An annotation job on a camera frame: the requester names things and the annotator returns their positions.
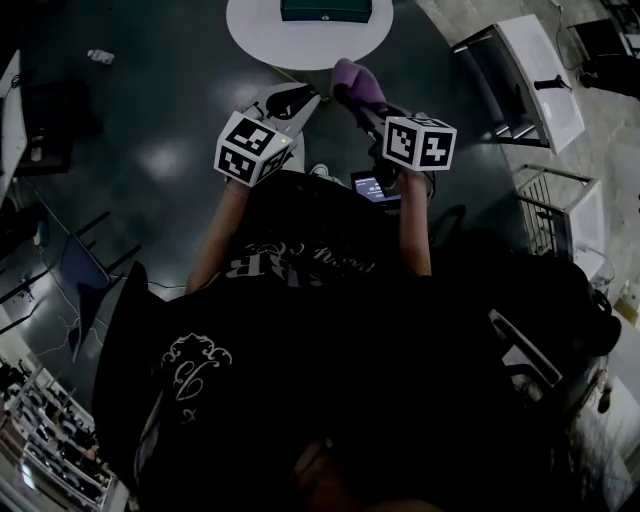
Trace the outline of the black faucet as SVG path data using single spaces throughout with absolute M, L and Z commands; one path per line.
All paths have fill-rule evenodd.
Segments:
M 573 92 L 573 88 L 563 80 L 561 75 L 557 75 L 555 78 L 549 80 L 536 80 L 533 85 L 537 91 L 561 89 L 569 93 Z

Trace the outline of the white vanity cabinet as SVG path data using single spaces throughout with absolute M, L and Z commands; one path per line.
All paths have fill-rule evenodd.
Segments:
M 452 51 L 476 79 L 500 143 L 546 148 L 558 154 L 584 132 L 574 89 L 572 93 L 534 89 L 536 80 L 557 75 L 572 87 L 536 16 L 491 24 L 455 44 Z

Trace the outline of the black frame glass cabinet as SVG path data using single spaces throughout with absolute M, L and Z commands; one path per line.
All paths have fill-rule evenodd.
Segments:
M 77 138 L 97 135 L 102 125 L 85 81 L 59 81 L 22 90 L 27 147 L 15 175 L 67 173 Z

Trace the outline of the white desk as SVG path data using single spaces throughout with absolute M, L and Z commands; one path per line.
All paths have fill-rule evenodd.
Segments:
M 27 147 L 20 71 L 21 52 L 17 50 L 0 79 L 0 206 Z

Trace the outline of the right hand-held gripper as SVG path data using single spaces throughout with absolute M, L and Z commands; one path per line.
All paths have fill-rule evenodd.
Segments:
M 439 172 L 451 168 L 456 129 L 445 122 L 425 117 L 387 103 L 383 117 L 368 107 L 356 107 L 357 125 L 376 142 L 382 141 L 384 164 L 414 172 Z

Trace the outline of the person's white right shoe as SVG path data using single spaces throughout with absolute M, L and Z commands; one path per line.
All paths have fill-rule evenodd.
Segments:
M 336 178 L 330 173 L 329 168 L 325 164 L 314 165 L 310 171 L 310 175 L 325 179 L 332 183 L 336 183 L 342 187 L 345 186 L 345 184 L 340 179 Z

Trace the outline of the white cabinet with metal rack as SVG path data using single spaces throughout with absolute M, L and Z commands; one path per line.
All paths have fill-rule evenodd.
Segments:
M 605 254 L 601 181 L 537 164 L 518 168 L 515 180 L 530 252 L 576 264 L 606 293 L 616 271 Z

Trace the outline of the dark green box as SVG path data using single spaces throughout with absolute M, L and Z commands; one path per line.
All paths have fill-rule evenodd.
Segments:
M 280 0 L 283 21 L 367 23 L 372 0 Z

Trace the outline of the black frame table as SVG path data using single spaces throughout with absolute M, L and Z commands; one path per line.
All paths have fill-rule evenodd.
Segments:
M 640 101 L 640 58 L 626 49 L 613 20 L 574 24 L 570 28 L 586 52 L 578 67 L 581 85 Z

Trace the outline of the person's right forearm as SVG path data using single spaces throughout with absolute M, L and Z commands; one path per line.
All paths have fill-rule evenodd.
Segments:
M 399 249 L 408 270 L 416 276 L 431 276 L 428 240 L 427 183 L 423 173 L 403 169 L 399 174 Z

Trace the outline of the person's black printed shirt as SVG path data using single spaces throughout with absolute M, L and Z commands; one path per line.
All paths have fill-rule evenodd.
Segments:
M 550 512 L 581 504 L 577 380 L 619 321 L 574 264 L 492 233 L 408 270 L 399 221 L 279 171 L 217 275 L 166 301 L 135 264 L 92 412 L 141 512 Z

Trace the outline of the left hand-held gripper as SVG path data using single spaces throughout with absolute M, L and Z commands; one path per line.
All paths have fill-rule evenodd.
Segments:
M 305 83 L 281 83 L 261 89 L 235 111 L 216 145 L 214 168 L 227 178 L 255 186 L 281 169 L 296 148 L 321 96 Z

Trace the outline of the purple cloth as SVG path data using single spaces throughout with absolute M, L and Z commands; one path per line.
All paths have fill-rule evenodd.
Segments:
M 342 58 L 332 70 L 331 93 L 346 107 L 386 106 L 385 95 L 373 73 L 366 67 Z

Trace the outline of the blue chair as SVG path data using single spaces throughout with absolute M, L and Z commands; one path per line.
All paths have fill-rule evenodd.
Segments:
M 136 245 L 111 264 L 103 265 L 92 252 L 96 241 L 85 243 L 81 237 L 109 215 L 109 211 L 103 212 L 85 226 L 70 233 L 61 255 L 60 273 L 63 283 L 75 291 L 78 297 L 78 323 L 70 330 L 67 337 L 73 362 L 76 361 L 93 328 L 105 297 L 124 279 L 123 274 L 112 277 L 111 273 L 132 259 L 142 248 L 141 245 Z

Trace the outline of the white shelf of devices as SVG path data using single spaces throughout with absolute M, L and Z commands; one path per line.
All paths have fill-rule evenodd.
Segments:
M 114 477 L 100 462 L 93 418 L 43 367 L 0 356 L 0 448 L 25 486 L 73 512 L 103 512 Z

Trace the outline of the small black display screen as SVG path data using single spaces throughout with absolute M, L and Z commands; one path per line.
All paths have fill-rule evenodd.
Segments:
M 401 199 L 399 194 L 387 195 L 383 191 L 373 170 L 352 173 L 351 186 L 357 194 L 379 206 L 389 206 Z

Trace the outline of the person's left forearm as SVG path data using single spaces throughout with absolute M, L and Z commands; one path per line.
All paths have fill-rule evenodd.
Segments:
M 207 285 L 219 272 L 231 239 L 245 212 L 250 188 L 230 180 L 224 189 L 206 235 L 197 252 L 186 285 L 186 294 Z

